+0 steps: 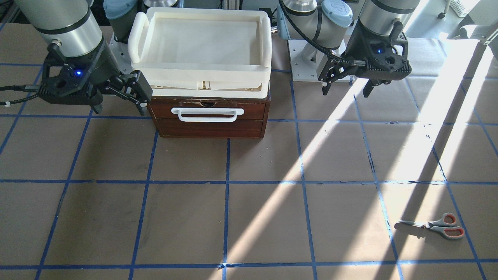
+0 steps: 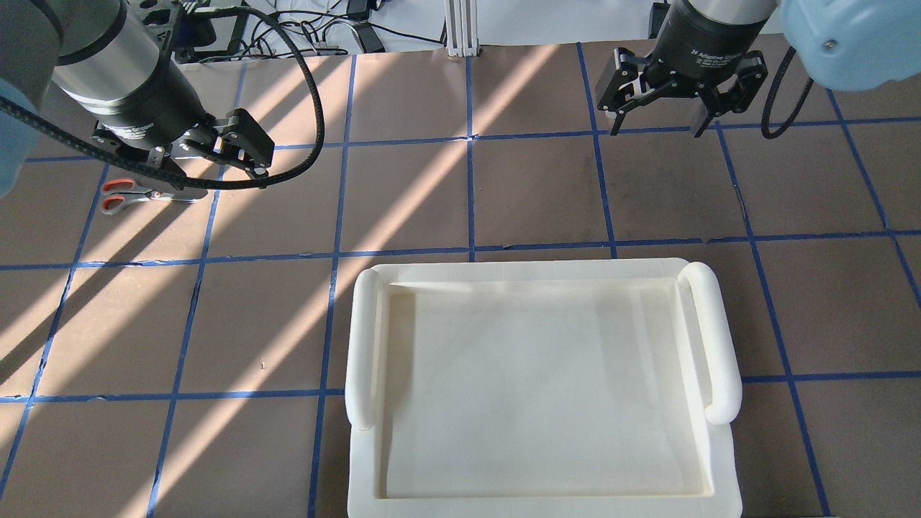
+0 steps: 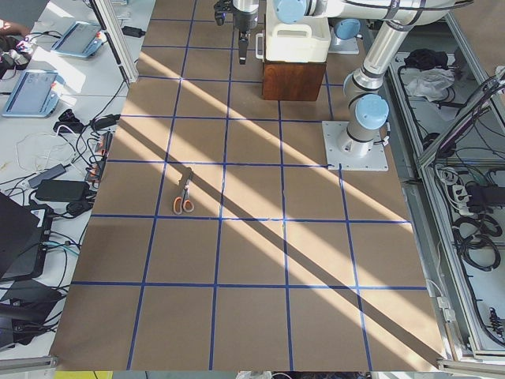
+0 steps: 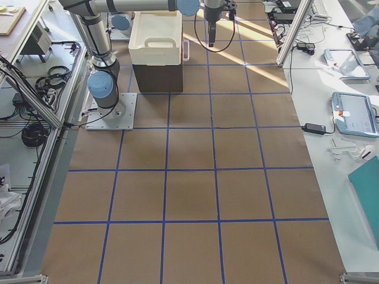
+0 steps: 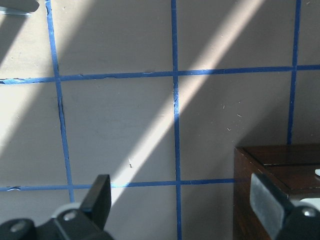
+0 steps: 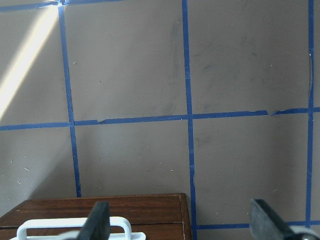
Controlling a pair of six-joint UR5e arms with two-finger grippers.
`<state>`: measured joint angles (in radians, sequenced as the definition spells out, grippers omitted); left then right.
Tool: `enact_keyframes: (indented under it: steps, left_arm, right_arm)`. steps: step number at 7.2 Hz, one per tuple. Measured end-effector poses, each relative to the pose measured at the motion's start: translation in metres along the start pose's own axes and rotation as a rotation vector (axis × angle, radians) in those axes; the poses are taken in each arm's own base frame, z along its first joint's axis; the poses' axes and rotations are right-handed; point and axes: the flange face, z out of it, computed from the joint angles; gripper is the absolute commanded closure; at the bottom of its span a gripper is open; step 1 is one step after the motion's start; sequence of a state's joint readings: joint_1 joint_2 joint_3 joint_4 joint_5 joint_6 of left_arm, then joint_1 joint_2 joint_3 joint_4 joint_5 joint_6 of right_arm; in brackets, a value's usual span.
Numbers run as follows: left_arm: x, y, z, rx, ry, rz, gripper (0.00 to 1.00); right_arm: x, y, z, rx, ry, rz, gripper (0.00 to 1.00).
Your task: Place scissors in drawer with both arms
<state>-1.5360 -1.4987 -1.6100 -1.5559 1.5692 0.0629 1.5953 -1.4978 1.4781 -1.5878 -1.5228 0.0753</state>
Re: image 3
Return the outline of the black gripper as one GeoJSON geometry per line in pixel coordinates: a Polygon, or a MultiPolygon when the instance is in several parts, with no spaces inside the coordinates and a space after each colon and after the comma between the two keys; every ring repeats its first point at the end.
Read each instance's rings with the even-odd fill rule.
{"type": "Polygon", "coordinates": [[[234,27],[238,33],[238,58],[239,64],[245,65],[249,47],[249,31],[257,26],[259,1],[258,0],[233,0],[234,27]]]}

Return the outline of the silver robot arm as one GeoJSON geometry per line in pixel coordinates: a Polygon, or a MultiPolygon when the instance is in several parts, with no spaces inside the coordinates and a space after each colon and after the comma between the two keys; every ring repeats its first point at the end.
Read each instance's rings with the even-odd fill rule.
{"type": "Polygon", "coordinates": [[[269,1],[274,20],[295,24],[304,17],[380,20],[382,25],[361,64],[345,80],[344,95],[350,121],[337,137],[339,151],[361,158],[371,151],[379,128],[387,121],[389,106],[377,94],[391,60],[408,32],[417,25],[431,24],[449,11],[471,1],[269,1]]]}

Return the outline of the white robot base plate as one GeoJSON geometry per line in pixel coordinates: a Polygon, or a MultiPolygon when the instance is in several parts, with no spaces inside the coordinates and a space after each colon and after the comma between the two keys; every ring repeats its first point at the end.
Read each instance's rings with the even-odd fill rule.
{"type": "Polygon", "coordinates": [[[388,171],[379,131],[370,141],[357,142],[348,135],[348,124],[344,121],[322,122],[327,168],[331,171],[388,171]]]}

